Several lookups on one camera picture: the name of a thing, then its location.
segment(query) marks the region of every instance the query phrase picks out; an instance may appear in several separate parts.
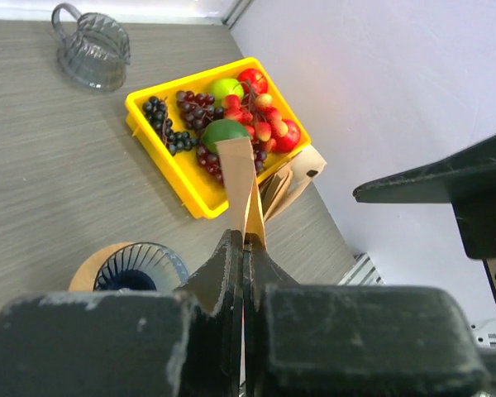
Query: red apple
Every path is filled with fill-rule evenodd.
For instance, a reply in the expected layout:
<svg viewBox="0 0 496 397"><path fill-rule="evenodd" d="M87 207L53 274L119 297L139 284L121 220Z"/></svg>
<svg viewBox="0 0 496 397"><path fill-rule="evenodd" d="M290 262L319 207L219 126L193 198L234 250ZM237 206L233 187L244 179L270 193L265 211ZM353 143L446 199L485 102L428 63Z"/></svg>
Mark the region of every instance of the red apple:
<svg viewBox="0 0 496 397"><path fill-rule="evenodd" d="M242 88L245 93L250 92L250 88L246 81L250 83L255 93L266 93L268 91L268 81L266 77L257 69L246 69L237 76L237 80L241 82Z"/></svg>
<svg viewBox="0 0 496 397"><path fill-rule="evenodd" d="M279 153L289 153L294 147L298 145L299 138L301 137L301 131L298 124L292 120L283 120L283 122L289 127L289 131L284 136L275 136L275 148L274 151Z"/></svg>

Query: yellow tray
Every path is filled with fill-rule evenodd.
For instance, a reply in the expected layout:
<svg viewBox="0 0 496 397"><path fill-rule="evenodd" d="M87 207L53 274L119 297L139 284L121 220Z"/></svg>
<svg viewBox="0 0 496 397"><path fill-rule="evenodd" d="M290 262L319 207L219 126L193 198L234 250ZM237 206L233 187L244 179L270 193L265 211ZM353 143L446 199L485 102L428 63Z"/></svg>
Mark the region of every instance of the yellow tray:
<svg viewBox="0 0 496 397"><path fill-rule="evenodd" d="M241 71L248 68L257 69L265 75L268 80L268 93L274 98L273 105L281 112L283 118L294 121L301 130L301 138L293 151L285 154L269 154L265 161L265 170L257 177L258 183L261 183L310 144L311 139L256 58L245 58L155 87L144 88L130 93L126 97L125 106L129 111L126 116L126 123L132 130L132 135L138 138L145 147L152 160L195 218L213 219L226 211L228 208L226 191L211 175L198 166L195 150L183 151L175 156L167 151L167 148L146 121L141 111L141 105L153 95L158 98L167 98L166 104L169 109L169 117L173 120L173 129L184 131L184 123L180 119L176 106L177 91L182 89L191 90L194 93L206 93L208 85L214 79L236 78Z"/></svg>

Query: white panel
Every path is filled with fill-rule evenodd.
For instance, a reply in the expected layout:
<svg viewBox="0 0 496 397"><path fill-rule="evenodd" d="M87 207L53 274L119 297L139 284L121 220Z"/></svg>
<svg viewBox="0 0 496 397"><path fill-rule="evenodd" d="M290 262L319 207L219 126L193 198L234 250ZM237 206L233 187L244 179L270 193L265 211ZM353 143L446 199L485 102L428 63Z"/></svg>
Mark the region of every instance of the white panel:
<svg viewBox="0 0 496 397"><path fill-rule="evenodd" d="M354 251L386 284L442 287L470 318L494 317L449 205L358 204L352 190L496 133L496 0L255 0L232 33L327 159L316 186Z"/></svg>
<svg viewBox="0 0 496 397"><path fill-rule="evenodd" d="M72 0L81 12L102 12L120 22L201 22L219 20L235 0ZM0 1L0 19L49 20L60 1Z"/></svg>

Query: clear glass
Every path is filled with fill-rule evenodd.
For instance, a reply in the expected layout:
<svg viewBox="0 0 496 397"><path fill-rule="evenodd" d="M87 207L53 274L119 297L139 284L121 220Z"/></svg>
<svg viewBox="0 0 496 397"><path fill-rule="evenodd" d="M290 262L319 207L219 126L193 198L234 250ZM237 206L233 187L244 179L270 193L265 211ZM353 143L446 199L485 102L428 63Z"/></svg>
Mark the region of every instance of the clear glass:
<svg viewBox="0 0 496 397"><path fill-rule="evenodd" d="M77 20L77 28L71 35L60 22L61 10ZM102 92L112 92L123 85L126 66L131 63L129 36L123 26L104 14L81 15L77 8L65 2L55 8L51 23L62 38L57 60L70 78Z"/></svg>

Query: wooden coaster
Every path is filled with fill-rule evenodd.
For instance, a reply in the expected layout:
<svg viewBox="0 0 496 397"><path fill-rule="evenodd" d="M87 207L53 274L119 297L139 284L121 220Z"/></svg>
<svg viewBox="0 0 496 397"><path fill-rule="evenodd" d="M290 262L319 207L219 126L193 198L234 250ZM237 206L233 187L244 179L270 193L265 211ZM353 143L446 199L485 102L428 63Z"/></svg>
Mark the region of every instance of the wooden coaster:
<svg viewBox="0 0 496 397"><path fill-rule="evenodd" d="M74 278L69 283L68 291L88 291L92 292L93 282L101 265L114 252L121 250L124 246L128 246L132 242L118 242L100 249L90 256L75 272Z"/></svg>

